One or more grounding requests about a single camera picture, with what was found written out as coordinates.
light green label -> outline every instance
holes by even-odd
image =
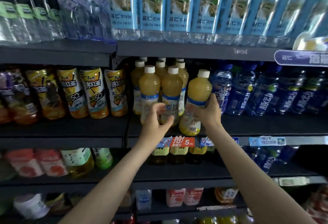
[[[41,20],[47,20],[47,12],[42,7],[33,8],[34,17]]]
[[[28,4],[16,4],[18,15],[24,19],[33,19],[33,13]]]
[[[50,9],[49,10],[49,18],[59,20],[59,13],[56,9]]]
[[[113,163],[113,157],[109,148],[92,148],[96,156],[96,165],[100,169],[109,168]]]
[[[0,16],[9,19],[17,18],[14,4],[11,2],[0,1]]]

yellow juice bottle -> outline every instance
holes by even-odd
[[[178,75],[179,69],[176,66],[169,67],[169,74],[162,80],[163,100],[166,106],[166,113],[161,115],[161,123],[164,124],[169,116],[174,116],[173,126],[179,123],[179,99],[183,81]]]
[[[141,115],[141,92],[139,87],[139,79],[145,73],[145,62],[142,60],[135,61],[135,69],[131,71],[131,80],[133,84],[133,112]]]
[[[143,124],[153,103],[158,102],[158,92],[161,79],[155,75],[155,66],[146,65],[145,74],[140,78],[139,85],[141,91],[141,118]]]
[[[165,68],[165,62],[164,61],[157,61],[156,62],[155,75],[157,75],[161,79],[161,87],[160,87],[159,93],[158,93],[158,101],[162,102],[162,94],[163,94],[162,81],[164,79],[164,76],[167,75],[167,69]]]
[[[185,68],[184,62],[177,61],[175,63],[175,65],[179,68],[178,75],[179,75],[179,77],[181,77],[181,79],[183,81],[182,90],[181,90],[180,99],[179,99],[179,116],[181,116],[181,115],[183,115],[183,112],[185,109],[184,108],[184,98],[185,98],[185,94],[186,94],[186,87],[187,87],[187,83],[188,83],[188,79],[189,79],[189,74]]]
[[[204,108],[208,97],[212,91],[212,85],[208,80],[210,72],[200,69],[195,79],[189,82],[187,92],[187,103],[198,108]],[[186,110],[179,123],[180,131],[186,136],[196,136],[200,131],[200,121],[196,120],[193,113]]]

iced tea bottle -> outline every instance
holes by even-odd
[[[167,75],[167,69],[165,68],[164,61],[157,61],[155,66],[155,75],[157,75],[161,79],[161,87],[158,93],[158,101],[162,102],[163,95],[163,79]]]
[[[189,82],[186,106],[193,104],[197,108],[205,107],[212,91],[212,85],[208,80],[209,76],[210,72],[208,70],[200,69],[197,77]],[[196,136],[200,131],[200,121],[194,117],[192,112],[186,110],[180,120],[179,129],[186,136]]]
[[[189,74],[187,72],[187,69],[185,68],[185,63],[182,61],[177,61],[175,65],[179,68],[178,75],[181,77],[183,81],[182,85],[182,90],[180,94],[180,99],[179,99],[179,116],[183,115],[184,113],[184,99],[185,99],[185,94],[186,94],[186,88],[188,84],[188,79],[189,79]]]
[[[135,61],[135,69],[131,71],[131,80],[133,84],[133,112],[141,115],[141,92],[139,87],[139,79],[145,73],[145,62],[142,60]]]
[[[179,69],[176,66],[169,67],[169,74],[162,80],[163,99],[165,103],[166,113],[161,115],[161,123],[164,124],[169,116],[174,116],[173,126],[179,123],[179,99],[182,90],[183,81],[179,77]]]
[[[184,164],[189,147],[171,147],[168,155],[170,164]]]
[[[152,165],[166,164],[169,151],[169,147],[155,148],[148,158],[148,163]]]
[[[158,102],[160,78],[155,75],[155,66],[146,65],[145,74],[139,80],[141,91],[141,118],[143,124],[153,103]]]
[[[207,146],[205,147],[190,147],[186,155],[186,163],[188,164],[200,164],[204,159]]]

red price tag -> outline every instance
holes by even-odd
[[[176,136],[172,139],[170,147],[195,147],[195,138]]]

right arm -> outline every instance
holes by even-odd
[[[190,106],[206,129],[245,202],[260,224],[315,224],[314,220],[236,144],[221,124],[221,110],[211,94],[208,107]]]

